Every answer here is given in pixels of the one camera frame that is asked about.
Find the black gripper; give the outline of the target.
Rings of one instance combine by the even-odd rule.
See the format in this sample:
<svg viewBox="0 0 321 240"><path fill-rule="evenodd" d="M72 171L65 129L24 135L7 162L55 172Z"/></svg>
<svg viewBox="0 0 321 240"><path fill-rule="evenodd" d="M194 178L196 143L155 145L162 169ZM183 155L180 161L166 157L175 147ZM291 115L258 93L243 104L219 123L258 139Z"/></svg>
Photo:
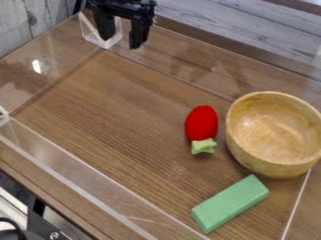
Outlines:
<svg viewBox="0 0 321 240"><path fill-rule="evenodd" d="M88 0L99 36L108 40L115 35L115 17L131 22L130 48L138 49L147 41L154 20L155 0Z"/></svg>

